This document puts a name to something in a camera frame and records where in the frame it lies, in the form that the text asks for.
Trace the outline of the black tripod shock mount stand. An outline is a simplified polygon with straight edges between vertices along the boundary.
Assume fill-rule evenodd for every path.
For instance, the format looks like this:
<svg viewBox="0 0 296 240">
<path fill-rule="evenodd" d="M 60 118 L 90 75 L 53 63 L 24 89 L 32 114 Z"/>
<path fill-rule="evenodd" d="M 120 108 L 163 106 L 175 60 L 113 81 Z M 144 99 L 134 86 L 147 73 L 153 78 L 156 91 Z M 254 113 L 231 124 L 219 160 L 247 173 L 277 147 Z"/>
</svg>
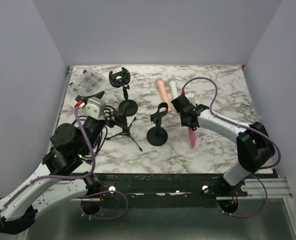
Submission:
<svg viewBox="0 0 296 240">
<path fill-rule="evenodd" d="M 105 118 L 111 118 L 111 119 L 114 119 L 113 117 L 113 113 L 115 111 L 113 111 L 112 113 L 110 113 L 109 115 L 105 116 Z M 135 141 L 135 139 L 132 137 L 131 135 L 131 127 L 134 123 L 134 121 L 136 120 L 137 118 L 135 117 L 132 122 L 130 123 L 130 125 L 128 125 L 128 120 L 127 122 L 116 122 L 117 123 L 117 127 L 120 127 L 122 129 L 121 132 L 111 136 L 111 137 L 107 137 L 106 140 L 111 140 L 112 138 L 114 137 L 117 137 L 117 136 L 127 136 L 129 137 L 139 148 L 139 150 L 142 152 L 143 149 L 137 144 L 137 142 Z"/>
</svg>

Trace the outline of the pink microphone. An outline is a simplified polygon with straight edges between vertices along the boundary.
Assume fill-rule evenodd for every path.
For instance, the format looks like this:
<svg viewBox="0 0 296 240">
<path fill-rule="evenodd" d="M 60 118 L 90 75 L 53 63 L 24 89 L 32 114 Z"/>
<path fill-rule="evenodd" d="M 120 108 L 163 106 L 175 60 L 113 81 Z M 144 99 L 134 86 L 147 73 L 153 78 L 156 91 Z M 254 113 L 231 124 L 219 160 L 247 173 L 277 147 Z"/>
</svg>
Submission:
<svg viewBox="0 0 296 240">
<path fill-rule="evenodd" d="M 189 136 L 190 146 L 194 148 L 196 146 L 196 133 L 191 127 L 188 127 L 188 136 Z"/>
</svg>

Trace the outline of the silver white microphone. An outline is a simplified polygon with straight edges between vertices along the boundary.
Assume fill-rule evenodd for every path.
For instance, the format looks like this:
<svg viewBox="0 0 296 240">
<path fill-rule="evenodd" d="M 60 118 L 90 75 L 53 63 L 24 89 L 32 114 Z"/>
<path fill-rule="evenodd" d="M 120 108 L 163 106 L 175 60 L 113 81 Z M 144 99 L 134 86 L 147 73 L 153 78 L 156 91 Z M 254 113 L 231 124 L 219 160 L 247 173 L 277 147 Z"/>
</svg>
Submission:
<svg viewBox="0 0 296 240">
<path fill-rule="evenodd" d="M 168 80 L 168 84 L 172 93 L 172 99 L 176 99 L 179 96 L 178 88 L 177 88 L 177 82 L 174 78 L 170 78 Z"/>
</svg>

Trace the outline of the black shock mount desk stand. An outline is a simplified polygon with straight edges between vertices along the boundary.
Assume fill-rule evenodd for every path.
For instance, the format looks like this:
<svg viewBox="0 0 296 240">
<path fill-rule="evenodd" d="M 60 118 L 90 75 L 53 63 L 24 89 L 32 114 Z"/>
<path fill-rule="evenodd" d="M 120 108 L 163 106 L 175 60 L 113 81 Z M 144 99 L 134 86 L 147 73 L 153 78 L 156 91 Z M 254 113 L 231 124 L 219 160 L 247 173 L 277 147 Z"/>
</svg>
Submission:
<svg viewBox="0 0 296 240">
<path fill-rule="evenodd" d="M 129 83 L 131 81 L 130 72 L 125 67 L 122 67 L 121 71 L 118 72 L 110 71 L 108 80 L 114 88 L 122 88 L 124 100 L 120 102 L 118 108 L 120 109 L 128 104 L 125 115 L 127 117 L 134 116 L 138 111 L 138 104 L 134 100 L 129 99 L 128 90 L 130 89 Z"/>
</svg>

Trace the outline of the black clip round base stand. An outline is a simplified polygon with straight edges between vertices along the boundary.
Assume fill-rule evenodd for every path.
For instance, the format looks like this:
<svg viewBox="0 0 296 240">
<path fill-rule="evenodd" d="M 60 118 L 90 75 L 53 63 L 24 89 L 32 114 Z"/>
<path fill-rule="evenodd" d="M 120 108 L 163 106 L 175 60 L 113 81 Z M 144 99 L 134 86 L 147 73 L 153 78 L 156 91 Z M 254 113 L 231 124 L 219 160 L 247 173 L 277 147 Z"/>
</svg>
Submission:
<svg viewBox="0 0 296 240">
<path fill-rule="evenodd" d="M 168 107 L 166 102 L 161 102 L 157 107 L 157 111 L 150 115 L 150 121 L 153 122 L 155 126 L 148 130 L 146 138 L 153 146 L 162 146 L 168 140 L 168 133 L 162 127 L 162 117 L 168 113 Z"/>
</svg>

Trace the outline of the beige microphone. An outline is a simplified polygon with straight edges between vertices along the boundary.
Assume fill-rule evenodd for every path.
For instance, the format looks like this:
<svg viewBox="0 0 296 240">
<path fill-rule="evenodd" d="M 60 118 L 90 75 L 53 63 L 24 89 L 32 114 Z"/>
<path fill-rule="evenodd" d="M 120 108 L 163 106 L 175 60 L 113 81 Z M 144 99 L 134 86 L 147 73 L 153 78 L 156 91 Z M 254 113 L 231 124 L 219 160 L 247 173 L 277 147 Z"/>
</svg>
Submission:
<svg viewBox="0 0 296 240">
<path fill-rule="evenodd" d="M 168 111 L 171 112 L 172 111 L 172 104 L 171 104 L 170 98 L 168 96 L 168 93 L 166 91 L 165 81 L 161 77 L 158 77 L 156 79 L 156 84 L 160 90 L 162 100 L 168 104 Z"/>
</svg>

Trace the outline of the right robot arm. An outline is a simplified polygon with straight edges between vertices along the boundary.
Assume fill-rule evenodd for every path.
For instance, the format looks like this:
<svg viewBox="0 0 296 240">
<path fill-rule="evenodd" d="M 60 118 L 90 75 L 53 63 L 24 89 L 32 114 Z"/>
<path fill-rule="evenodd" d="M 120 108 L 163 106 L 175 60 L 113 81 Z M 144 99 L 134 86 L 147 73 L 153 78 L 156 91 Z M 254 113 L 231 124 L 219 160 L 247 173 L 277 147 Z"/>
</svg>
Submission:
<svg viewBox="0 0 296 240">
<path fill-rule="evenodd" d="M 268 140 L 264 125 L 260 122 L 246 124 L 225 119 L 208 106 L 193 105 L 183 94 L 171 103 L 180 115 L 182 126 L 194 131 L 196 128 L 208 129 L 236 144 L 237 162 L 223 174 L 223 180 L 218 183 L 218 191 L 224 196 L 235 192 L 240 181 L 257 172 L 276 153 L 273 143 Z"/>
</svg>

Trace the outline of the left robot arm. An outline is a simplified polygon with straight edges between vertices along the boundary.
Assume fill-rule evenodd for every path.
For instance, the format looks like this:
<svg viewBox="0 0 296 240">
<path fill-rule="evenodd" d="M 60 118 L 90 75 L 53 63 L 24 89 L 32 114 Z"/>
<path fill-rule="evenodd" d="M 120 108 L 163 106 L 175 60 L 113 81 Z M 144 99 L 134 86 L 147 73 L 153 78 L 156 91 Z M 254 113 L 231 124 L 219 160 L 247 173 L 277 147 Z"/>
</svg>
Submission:
<svg viewBox="0 0 296 240">
<path fill-rule="evenodd" d="M 50 138 L 52 147 L 33 174 L 15 191 L 0 198 L 0 233 L 17 235 L 30 228 L 38 216 L 75 199 L 102 198 L 118 190 L 102 190 L 94 174 L 94 147 L 103 143 L 106 127 L 104 91 L 76 97 L 74 123 L 59 125 Z"/>
</svg>

